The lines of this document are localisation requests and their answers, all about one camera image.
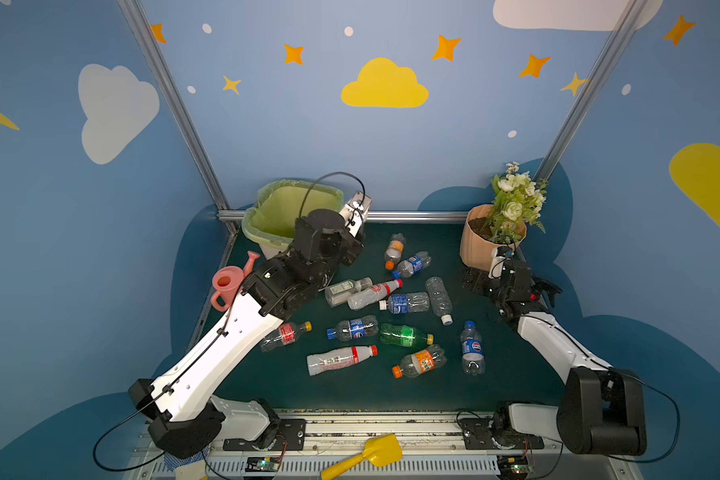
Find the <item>red cap white bottle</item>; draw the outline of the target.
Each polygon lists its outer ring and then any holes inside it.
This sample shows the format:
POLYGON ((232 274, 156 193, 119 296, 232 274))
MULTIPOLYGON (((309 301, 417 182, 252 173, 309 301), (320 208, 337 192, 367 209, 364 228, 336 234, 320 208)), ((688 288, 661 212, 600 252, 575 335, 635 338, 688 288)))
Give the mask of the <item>red cap white bottle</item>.
POLYGON ((374 284, 369 288, 353 294, 347 300, 348 307, 357 311, 388 297, 392 292, 403 286, 401 279, 393 279, 384 283, 374 284))

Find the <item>white label clear bottle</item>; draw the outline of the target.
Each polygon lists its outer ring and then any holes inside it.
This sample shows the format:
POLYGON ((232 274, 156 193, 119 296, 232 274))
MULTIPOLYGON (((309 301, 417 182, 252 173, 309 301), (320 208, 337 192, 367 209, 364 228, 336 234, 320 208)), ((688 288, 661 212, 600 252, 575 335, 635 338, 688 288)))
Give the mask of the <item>white label clear bottle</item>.
POLYGON ((326 287, 324 294, 328 305, 333 308, 345 304, 352 295, 372 285, 373 282, 369 277, 359 280, 344 280, 326 287))

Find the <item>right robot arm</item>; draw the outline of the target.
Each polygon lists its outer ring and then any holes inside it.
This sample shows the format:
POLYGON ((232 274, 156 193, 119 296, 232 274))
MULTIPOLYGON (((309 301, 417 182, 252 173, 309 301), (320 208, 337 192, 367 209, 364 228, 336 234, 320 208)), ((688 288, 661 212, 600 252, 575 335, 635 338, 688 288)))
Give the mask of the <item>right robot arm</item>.
POLYGON ((553 368, 564 384, 558 405, 504 402, 490 431, 500 448, 527 437, 562 443, 574 454, 640 456, 647 449, 643 387, 569 334, 551 312, 557 285, 528 263, 501 258, 489 271, 468 268, 464 287, 490 298, 503 320, 553 368))

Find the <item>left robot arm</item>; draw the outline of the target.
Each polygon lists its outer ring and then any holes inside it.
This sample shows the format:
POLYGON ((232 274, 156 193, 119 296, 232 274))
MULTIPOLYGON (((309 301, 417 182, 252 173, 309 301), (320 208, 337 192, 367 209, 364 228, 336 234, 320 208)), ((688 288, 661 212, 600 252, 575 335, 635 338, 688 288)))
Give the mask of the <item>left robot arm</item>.
POLYGON ((231 307, 171 369, 129 389, 134 406, 151 423, 157 448, 179 459, 202 452, 216 439, 269 446, 280 419, 264 401, 215 396, 220 383, 269 333, 315 299, 340 265, 363 248, 369 205, 353 200, 341 211, 316 209, 295 221, 289 247, 232 281, 231 307))

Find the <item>white plastic waste bin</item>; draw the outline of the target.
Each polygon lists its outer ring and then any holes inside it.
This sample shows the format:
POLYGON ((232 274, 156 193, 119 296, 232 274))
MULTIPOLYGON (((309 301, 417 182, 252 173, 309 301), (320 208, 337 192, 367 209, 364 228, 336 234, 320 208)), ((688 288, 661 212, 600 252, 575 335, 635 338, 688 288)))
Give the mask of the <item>white plastic waste bin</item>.
POLYGON ((286 238, 285 240, 268 240, 263 239, 257 241, 259 248, 261 249, 262 255, 266 259, 271 259, 274 256, 284 252, 290 246, 291 239, 286 238))

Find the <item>green bin liner bag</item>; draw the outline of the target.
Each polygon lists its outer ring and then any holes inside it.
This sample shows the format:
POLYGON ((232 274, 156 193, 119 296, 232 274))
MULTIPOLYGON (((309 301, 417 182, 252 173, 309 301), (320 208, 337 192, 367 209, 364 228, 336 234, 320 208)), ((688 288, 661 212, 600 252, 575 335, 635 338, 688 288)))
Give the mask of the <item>green bin liner bag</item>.
POLYGON ((340 211, 344 206, 341 190, 309 181, 278 180, 258 191, 255 204, 246 210, 242 232, 250 241, 294 238, 295 221, 315 209, 340 211))

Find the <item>beige ribbed flower pot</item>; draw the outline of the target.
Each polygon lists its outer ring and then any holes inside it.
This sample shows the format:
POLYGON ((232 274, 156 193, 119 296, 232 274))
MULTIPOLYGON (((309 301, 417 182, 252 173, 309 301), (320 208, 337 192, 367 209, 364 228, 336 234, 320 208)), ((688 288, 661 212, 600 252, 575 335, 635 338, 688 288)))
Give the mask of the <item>beige ribbed flower pot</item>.
POLYGON ((493 250, 501 246, 501 244, 485 239, 471 226, 473 220, 480 220, 481 223, 484 223, 492 210, 492 204, 483 204, 475 206, 467 214, 460 244, 460 257, 467 267, 488 271, 493 258, 493 250))

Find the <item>clear ribbed bottle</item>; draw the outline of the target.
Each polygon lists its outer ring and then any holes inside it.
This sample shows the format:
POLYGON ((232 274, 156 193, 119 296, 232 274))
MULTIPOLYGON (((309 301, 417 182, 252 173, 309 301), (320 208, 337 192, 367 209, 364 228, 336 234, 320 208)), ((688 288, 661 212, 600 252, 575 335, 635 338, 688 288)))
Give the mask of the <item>clear ribbed bottle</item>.
POLYGON ((426 280, 425 287, 433 313, 443 325, 451 325, 453 323, 453 305, 443 280, 437 276, 430 277, 426 280))

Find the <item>pepsi bottle right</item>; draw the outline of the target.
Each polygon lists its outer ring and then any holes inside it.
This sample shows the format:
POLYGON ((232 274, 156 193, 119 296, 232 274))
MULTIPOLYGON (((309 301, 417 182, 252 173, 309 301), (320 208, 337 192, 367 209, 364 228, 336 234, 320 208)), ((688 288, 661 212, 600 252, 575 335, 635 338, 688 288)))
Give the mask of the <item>pepsi bottle right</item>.
POLYGON ((473 321, 466 321, 460 335, 462 349, 462 369, 468 375, 485 373, 486 362, 482 346, 482 335, 473 321))

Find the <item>artificial white flower plant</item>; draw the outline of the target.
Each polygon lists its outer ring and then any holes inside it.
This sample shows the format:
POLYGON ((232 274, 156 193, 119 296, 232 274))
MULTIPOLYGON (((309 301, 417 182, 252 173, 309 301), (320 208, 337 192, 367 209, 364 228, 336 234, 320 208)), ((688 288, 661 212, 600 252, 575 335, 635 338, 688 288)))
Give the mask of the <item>artificial white flower plant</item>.
POLYGON ((546 179, 534 181, 529 172, 520 173, 517 162, 506 164, 506 171, 492 179, 493 207, 483 228, 489 232, 488 240, 495 244, 520 243, 524 235, 522 226, 536 226, 542 232, 541 211, 547 200, 546 179))

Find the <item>blue label white cap bottle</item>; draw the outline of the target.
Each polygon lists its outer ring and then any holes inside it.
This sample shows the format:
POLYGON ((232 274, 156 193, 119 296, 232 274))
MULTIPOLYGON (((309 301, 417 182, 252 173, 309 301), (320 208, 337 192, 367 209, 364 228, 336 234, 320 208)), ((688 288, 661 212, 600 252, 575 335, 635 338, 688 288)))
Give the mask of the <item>blue label white cap bottle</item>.
POLYGON ((392 294, 378 302, 379 309, 393 315, 423 313, 430 309, 430 298, 426 292, 392 294))

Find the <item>small blue label bottle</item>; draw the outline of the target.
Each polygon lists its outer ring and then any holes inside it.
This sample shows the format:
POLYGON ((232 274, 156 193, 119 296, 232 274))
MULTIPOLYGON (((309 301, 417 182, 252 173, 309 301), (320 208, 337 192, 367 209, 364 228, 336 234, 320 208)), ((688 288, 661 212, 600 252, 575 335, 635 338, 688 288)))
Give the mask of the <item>small blue label bottle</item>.
POLYGON ((427 251, 420 251, 401 260, 392 272, 395 279, 410 278, 431 265, 432 258, 427 251))

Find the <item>green soda bottle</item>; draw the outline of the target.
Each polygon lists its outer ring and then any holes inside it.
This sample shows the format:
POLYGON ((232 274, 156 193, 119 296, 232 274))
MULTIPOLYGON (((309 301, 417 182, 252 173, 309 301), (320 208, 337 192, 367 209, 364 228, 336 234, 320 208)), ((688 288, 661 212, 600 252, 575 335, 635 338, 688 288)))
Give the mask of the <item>green soda bottle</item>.
POLYGON ((383 323, 380 326, 380 341, 403 348, 427 347, 434 344, 434 336, 416 327, 383 323))

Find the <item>orange cap orange label bottle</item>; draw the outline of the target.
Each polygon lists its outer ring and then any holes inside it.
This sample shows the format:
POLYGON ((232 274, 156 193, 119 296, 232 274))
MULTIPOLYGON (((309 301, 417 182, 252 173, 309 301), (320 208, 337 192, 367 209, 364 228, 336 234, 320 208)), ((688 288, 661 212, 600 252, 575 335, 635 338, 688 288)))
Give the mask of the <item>orange cap orange label bottle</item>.
POLYGON ((392 368, 395 379, 403 377, 416 378, 431 370, 440 368, 447 363, 445 350, 438 344, 433 344, 416 353, 404 356, 392 368))

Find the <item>pepsi bottle lying left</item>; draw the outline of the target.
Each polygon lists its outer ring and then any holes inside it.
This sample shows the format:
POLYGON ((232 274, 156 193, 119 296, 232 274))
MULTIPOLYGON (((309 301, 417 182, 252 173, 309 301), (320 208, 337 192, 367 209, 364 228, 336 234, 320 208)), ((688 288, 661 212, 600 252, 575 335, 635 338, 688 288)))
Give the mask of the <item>pepsi bottle lying left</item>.
POLYGON ((345 320, 335 327, 326 330, 329 340, 350 341, 364 337, 372 337, 379 333, 380 327, 377 318, 373 315, 345 320))

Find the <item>right circuit board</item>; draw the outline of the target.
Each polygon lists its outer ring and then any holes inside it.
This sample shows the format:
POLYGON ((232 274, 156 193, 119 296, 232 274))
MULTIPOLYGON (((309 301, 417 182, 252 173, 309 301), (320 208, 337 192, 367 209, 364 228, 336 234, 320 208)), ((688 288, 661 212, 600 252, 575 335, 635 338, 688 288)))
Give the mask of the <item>right circuit board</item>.
POLYGON ((526 480, 532 472, 528 459, 522 456, 498 456, 499 480, 526 480))

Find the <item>circuit board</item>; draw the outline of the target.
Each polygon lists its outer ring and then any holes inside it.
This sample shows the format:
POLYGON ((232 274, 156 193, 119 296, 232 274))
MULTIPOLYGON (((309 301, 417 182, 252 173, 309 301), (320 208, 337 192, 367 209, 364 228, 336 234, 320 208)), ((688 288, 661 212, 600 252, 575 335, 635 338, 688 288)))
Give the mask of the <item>circuit board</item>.
POLYGON ((526 480, 532 472, 528 459, 522 456, 498 456, 499 480, 526 480))
POLYGON ((274 457, 248 457, 245 472, 275 474, 279 471, 280 465, 280 461, 274 457))

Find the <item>yellow toy shovel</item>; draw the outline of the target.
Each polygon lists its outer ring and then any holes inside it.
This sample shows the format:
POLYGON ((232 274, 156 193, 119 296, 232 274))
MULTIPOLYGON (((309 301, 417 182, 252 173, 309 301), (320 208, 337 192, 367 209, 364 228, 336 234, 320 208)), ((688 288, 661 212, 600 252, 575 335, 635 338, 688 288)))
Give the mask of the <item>yellow toy shovel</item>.
POLYGON ((365 461, 370 462, 377 468, 382 468, 399 462, 402 458, 402 447, 395 434, 374 437, 366 442, 360 454, 323 470, 321 479, 333 480, 365 461))

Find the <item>red label yellow cap bottle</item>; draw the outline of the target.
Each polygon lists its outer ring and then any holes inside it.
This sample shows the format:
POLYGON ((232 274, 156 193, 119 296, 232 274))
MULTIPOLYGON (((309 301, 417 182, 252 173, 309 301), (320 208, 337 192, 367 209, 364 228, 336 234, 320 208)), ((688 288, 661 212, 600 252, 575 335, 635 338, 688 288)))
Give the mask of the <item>red label yellow cap bottle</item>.
POLYGON ((309 321, 301 324, 295 324, 293 322, 282 323, 263 338, 260 342, 261 351, 269 352, 276 348, 293 344, 311 330, 312 324, 309 321))

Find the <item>pink watering can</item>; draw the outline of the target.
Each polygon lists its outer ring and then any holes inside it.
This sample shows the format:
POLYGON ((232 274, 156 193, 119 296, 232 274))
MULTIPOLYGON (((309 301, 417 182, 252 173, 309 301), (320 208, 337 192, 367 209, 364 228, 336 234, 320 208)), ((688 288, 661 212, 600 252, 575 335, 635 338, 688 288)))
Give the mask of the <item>pink watering can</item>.
POLYGON ((233 304, 242 282, 253 272, 254 265, 260 254, 248 251, 248 260, 243 268, 227 266, 220 269, 212 279, 214 293, 211 305, 219 312, 227 311, 233 304))

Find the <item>left circuit board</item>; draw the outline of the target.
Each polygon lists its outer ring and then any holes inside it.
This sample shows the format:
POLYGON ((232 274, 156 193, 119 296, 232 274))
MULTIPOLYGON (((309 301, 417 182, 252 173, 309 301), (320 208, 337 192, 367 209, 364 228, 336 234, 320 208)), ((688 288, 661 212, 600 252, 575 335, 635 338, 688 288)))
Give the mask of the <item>left circuit board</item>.
POLYGON ((280 465, 280 461, 274 457, 248 457, 245 472, 275 474, 279 471, 280 465))

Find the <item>white blue work glove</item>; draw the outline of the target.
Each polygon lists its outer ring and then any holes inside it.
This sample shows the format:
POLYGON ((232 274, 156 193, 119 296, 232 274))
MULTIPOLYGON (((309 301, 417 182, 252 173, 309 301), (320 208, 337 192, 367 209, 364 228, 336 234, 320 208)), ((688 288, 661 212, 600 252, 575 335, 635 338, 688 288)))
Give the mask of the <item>white blue work glove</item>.
POLYGON ((176 480, 206 480, 206 457, 208 450, 193 454, 187 458, 178 458, 169 453, 163 456, 165 466, 175 475, 176 480))

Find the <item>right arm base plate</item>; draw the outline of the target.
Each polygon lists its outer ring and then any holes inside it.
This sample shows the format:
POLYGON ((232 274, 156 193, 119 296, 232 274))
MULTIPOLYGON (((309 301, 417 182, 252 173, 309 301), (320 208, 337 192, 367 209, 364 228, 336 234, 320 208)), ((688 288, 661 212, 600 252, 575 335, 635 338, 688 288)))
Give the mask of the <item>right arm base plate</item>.
POLYGON ((543 450, 545 447, 541 437, 518 433, 502 424, 496 426, 492 419, 459 418, 456 424, 467 450, 543 450))

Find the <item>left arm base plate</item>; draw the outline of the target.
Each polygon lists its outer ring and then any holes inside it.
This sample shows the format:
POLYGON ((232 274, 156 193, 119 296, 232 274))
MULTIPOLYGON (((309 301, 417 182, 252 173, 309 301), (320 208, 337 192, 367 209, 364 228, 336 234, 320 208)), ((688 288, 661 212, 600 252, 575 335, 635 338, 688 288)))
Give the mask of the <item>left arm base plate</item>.
POLYGON ((277 423, 277 430, 268 427, 264 433, 254 441, 241 438, 225 439, 222 449, 224 451, 302 451, 306 439, 307 422, 303 418, 286 418, 277 423))

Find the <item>aluminium frame post right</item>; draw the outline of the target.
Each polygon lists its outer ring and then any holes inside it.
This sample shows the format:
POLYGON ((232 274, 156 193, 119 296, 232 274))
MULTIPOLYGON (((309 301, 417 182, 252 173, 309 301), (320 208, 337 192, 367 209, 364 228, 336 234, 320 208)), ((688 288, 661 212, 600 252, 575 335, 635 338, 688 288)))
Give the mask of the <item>aluminium frame post right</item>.
POLYGON ((600 90, 607 82, 634 33, 638 30, 640 16, 648 3, 648 0, 630 0, 626 3, 621 16, 589 72, 588 81, 577 94, 549 151, 536 170, 533 177, 535 181, 548 180, 560 163, 600 90))

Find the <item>aluminium frame post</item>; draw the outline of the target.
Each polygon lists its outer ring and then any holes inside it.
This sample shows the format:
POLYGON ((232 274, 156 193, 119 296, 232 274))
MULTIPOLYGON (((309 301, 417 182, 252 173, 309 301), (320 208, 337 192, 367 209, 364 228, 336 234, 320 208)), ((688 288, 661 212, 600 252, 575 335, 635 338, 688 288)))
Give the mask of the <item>aluminium frame post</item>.
POLYGON ((600 90, 607 82, 634 33, 638 30, 640 16, 648 3, 648 0, 630 0, 626 3, 621 16, 589 72, 588 81, 577 94, 549 151, 536 170, 533 177, 535 181, 548 180, 560 163, 600 90))
POLYGON ((218 211, 229 208, 221 183, 214 171, 207 151, 190 118, 181 92, 156 40, 140 1, 118 0, 118 5, 155 77, 157 85, 173 115, 199 173, 218 211))

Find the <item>aluminium frame post left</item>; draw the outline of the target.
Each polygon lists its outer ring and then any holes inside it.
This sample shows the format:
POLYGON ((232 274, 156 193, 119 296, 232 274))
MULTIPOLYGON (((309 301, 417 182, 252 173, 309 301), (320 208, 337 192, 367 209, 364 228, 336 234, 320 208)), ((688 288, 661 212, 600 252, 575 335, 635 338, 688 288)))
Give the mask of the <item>aluminium frame post left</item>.
POLYGON ((190 118, 181 92, 156 40, 140 1, 118 0, 118 5, 155 77, 157 85, 173 115, 199 173, 218 211, 229 208, 221 183, 214 171, 207 151, 190 118))

